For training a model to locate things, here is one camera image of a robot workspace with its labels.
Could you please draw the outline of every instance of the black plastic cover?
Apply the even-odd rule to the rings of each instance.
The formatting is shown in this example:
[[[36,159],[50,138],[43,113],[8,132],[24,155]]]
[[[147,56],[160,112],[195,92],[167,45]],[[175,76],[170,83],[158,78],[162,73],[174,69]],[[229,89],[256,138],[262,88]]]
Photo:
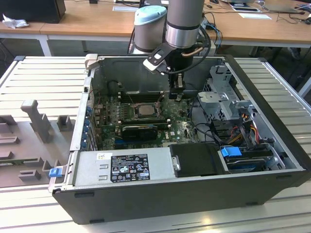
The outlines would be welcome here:
[[[170,145],[172,157],[177,157],[180,171],[176,177],[221,175],[223,169],[218,152],[209,143],[187,143]]]

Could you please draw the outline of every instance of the chip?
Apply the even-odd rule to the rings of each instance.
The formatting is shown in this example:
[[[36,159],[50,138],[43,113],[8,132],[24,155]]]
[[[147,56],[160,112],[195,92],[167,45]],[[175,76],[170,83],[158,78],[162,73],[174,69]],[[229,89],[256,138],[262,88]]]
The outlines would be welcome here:
[[[156,116],[156,109],[152,104],[142,104],[138,106],[138,116]]]

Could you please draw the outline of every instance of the paper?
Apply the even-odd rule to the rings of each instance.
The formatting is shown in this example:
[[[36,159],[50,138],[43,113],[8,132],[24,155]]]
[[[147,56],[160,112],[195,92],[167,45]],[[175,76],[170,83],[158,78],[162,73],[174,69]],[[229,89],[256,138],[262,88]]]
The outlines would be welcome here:
[[[114,6],[112,8],[113,11],[131,11],[136,12],[138,8],[137,7],[131,7],[131,6]]]
[[[239,13],[240,16],[243,18],[255,18],[255,19],[271,19],[267,15],[262,15],[262,14],[247,14],[247,13]]]
[[[27,24],[27,22],[23,19],[12,19],[6,17],[5,15],[2,16],[3,16],[2,23],[4,23],[4,25],[7,26],[8,28],[15,29],[29,26],[29,24]]]

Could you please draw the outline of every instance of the wooden desk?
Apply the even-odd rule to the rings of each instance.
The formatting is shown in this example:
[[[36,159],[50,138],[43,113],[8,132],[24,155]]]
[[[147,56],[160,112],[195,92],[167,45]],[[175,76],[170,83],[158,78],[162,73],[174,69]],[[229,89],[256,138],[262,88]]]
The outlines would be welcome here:
[[[46,23],[41,34],[130,37],[134,12],[112,11],[114,3],[65,1],[66,13],[59,24]]]
[[[22,33],[22,34],[40,34],[40,29],[44,23],[32,22],[28,27],[23,28],[8,28],[3,23],[0,23],[0,33]]]
[[[88,1],[74,2],[65,0],[66,13],[59,24],[33,23],[22,29],[9,29],[0,24],[0,37],[27,38],[39,40],[45,56],[51,56],[49,40],[80,40],[83,41],[129,41],[133,26],[134,12],[112,11],[111,2],[100,1],[89,4]],[[267,3],[291,4],[299,2],[291,0],[266,0]],[[269,46],[269,47],[300,47],[311,45],[311,26],[304,23],[290,24],[284,20],[276,21],[277,13],[265,13],[272,20],[246,19],[231,9],[220,9],[226,3],[212,4],[212,9],[204,8],[205,12],[213,12],[216,25],[223,33],[223,45]],[[292,21],[288,14],[280,14]],[[304,15],[292,15],[307,18]],[[211,14],[207,14],[209,21],[213,21]],[[212,39],[215,33],[208,32]]]
[[[293,7],[299,2],[291,0],[266,0],[266,4],[290,4]],[[311,26],[305,23],[290,24],[285,20],[276,21],[278,13],[265,13],[271,19],[242,18],[231,9],[220,9],[218,4],[210,4],[212,9],[204,8],[205,12],[212,12],[216,26],[223,33],[225,45],[250,45],[271,47],[309,47],[311,45]],[[304,15],[291,14],[292,17],[306,19]],[[294,22],[289,14],[280,14],[281,17]],[[211,14],[206,14],[213,22]]]

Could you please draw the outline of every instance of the white desk leg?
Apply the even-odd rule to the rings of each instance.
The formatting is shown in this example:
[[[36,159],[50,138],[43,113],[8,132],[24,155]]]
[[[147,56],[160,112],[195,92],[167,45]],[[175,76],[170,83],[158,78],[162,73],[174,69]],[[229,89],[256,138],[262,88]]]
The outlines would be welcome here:
[[[82,40],[81,42],[82,42],[83,52],[88,52],[87,46],[86,46],[86,41],[85,41],[85,40]]]
[[[301,97],[305,97],[306,94],[311,90],[311,77],[308,79],[308,81],[303,85],[303,87],[300,89],[298,94]]]
[[[46,35],[42,35],[39,38],[39,42],[42,48],[42,51],[44,53],[44,56],[54,56],[53,51],[51,51],[50,47],[49,47],[49,41],[48,41],[48,37]]]

